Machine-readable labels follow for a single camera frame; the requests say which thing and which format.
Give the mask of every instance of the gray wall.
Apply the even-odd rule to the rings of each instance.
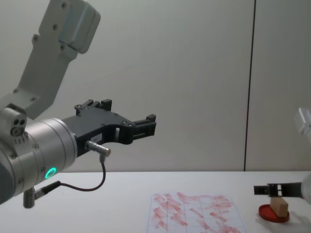
[[[243,170],[254,2],[89,2],[102,15],[94,41],[39,119],[112,99],[114,112],[130,120],[155,113],[158,125],[154,137],[106,144],[109,171]],[[0,97],[17,85],[47,4],[0,2]],[[310,12],[308,0],[257,1],[247,170],[311,168],[293,121],[311,106]],[[100,169],[89,153],[68,171]]]

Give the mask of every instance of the paper sheet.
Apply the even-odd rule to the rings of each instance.
[[[154,194],[147,233],[247,233],[232,199],[181,192]]]

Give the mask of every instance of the small wooden cube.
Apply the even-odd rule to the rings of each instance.
[[[287,216],[288,203],[283,198],[271,198],[270,207],[278,217]]]

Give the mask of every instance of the green indicator light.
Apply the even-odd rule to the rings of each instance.
[[[52,177],[53,175],[55,175],[56,172],[57,172],[57,169],[55,167],[50,168],[47,174],[45,174],[45,179]]]

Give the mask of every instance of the table surface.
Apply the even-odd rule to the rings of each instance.
[[[310,233],[311,205],[287,198],[291,219],[286,224],[266,222],[258,207],[269,203],[255,196],[254,185],[301,182],[310,172],[116,172],[107,173],[104,186],[94,192],[60,187],[36,201],[33,209],[22,206],[19,195],[0,206],[0,231],[4,233],[145,233],[151,195],[177,192],[225,194],[239,209],[249,233]],[[63,173],[36,188],[60,180],[79,187],[94,187],[101,173]]]

